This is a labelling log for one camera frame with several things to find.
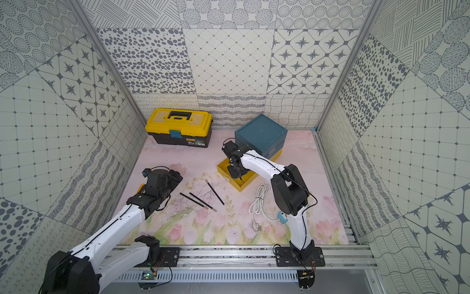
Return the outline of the yellow bottom drawer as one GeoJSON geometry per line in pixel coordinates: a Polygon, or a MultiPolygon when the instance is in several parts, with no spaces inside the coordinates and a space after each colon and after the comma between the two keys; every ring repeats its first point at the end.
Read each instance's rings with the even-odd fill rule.
{"type": "Polygon", "coordinates": [[[251,147],[249,148],[250,150],[241,158],[242,165],[246,169],[249,169],[248,173],[242,177],[244,184],[242,184],[239,178],[232,179],[230,176],[227,169],[230,165],[227,157],[217,166],[219,174],[228,179],[232,186],[239,192],[242,192],[257,176],[261,176],[270,183],[274,175],[278,175],[285,170],[284,165],[277,164],[258,154],[257,151],[251,147]]]}

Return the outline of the black pencil pair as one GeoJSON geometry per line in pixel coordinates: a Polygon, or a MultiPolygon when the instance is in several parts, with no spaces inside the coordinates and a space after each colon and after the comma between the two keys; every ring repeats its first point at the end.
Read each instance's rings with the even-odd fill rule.
{"type": "Polygon", "coordinates": [[[200,207],[202,207],[202,208],[204,208],[204,209],[209,209],[208,207],[206,207],[206,206],[204,206],[202,203],[200,203],[200,202],[198,202],[198,201],[192,199],[191,197],[189,197],[189,196],[187,196],[187,195],[185,195],[185,194],[183,194],[183,193],[181,193],[181,192],[180,192],[179,194],[180,194],[180,196],[183,196],[184,198],[186,198],[186,199],[190,200],[191,202],[193,202],[193,203],[199,205],[200,207]]]}

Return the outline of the black pencil plain end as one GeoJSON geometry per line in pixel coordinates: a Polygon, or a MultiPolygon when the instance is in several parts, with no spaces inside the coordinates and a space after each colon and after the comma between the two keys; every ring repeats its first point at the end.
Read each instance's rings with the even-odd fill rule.
{"type": "Polygon", "coordinates": [[[218,198],[218,200],[220,201],[220,203],[222,205],[225,205],[225,202],[222,200],[222,198],[219,196],[219,194],[215,191],[215,189],[213,188],[213,186],[210,184],[210,182],[208,180],[205,180],[206,184],[210,187],[211,191],[215,194],[215,196],[218,198]]]}

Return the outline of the black pencil gold end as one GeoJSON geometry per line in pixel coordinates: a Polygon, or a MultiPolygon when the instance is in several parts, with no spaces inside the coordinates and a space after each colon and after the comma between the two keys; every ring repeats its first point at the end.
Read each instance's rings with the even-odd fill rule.
{"type": "Polygon", "coordinates": [[[194,197],[195,199],[197,199],[198,201],[200,201],[203,205],[205,205],[206,207],[208,207],[209,209],[217,212],[217,210],[215,208],[213,208],[212,206],[210,206],[208,203],[206,203],[204,200],[202,200],[201,198],[197,197],[195,194],[189,192],[189,194],[194,197]]]}

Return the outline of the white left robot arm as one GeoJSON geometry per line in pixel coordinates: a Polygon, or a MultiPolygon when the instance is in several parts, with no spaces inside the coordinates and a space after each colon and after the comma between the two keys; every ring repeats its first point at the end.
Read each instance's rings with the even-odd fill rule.
{"type": "Polygon", "coordinates": [[[49,259],[39,293],[99,294],[133,267],[148,267],[153,276],[160,267],[176,267],[180,249],[161,248],[160,241],[150,235],[137,237],[130,246],[109,256],[128,233],[166,208],[171,193],[183,180],[179,172],[166,167],[144,169],[143,176],[147,183],[112,220],[70,251],[58,251],[49,259]]]}

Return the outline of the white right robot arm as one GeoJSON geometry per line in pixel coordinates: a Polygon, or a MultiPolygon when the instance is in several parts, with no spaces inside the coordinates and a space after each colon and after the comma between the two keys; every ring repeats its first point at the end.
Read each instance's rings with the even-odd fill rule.
{"type": "Polygon", "coordinates": [[[311,193],[298,168],[293,164],[277,164],[247,145],[238,146],[231,140],[223,144],[222,151],[229,160],[228,172],[232,178],[240,178],[253,171],[270,182],[275,203],[287,216],[293,257],[299,260],[309,257],[315,247],[305,217],[311,193]]]}

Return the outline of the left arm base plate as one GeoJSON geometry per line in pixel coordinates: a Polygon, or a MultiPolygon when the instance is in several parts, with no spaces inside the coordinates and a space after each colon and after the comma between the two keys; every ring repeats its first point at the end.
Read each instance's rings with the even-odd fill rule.
{"type": "Polygon", "coordinates": [[[156,267],[177,267],[180,247],[160,247],[156,267]]]}

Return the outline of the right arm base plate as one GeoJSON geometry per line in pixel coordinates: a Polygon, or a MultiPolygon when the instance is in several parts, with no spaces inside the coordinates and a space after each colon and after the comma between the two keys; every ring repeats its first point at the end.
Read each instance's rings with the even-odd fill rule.
{"type": "Polygon", "coordinates": [[[278,267],[325,267],[323,250],[320,247],[306,249],[301,253],[295,253],[290,247],[275,246],[273,248],[276,265],[278,267]]]}

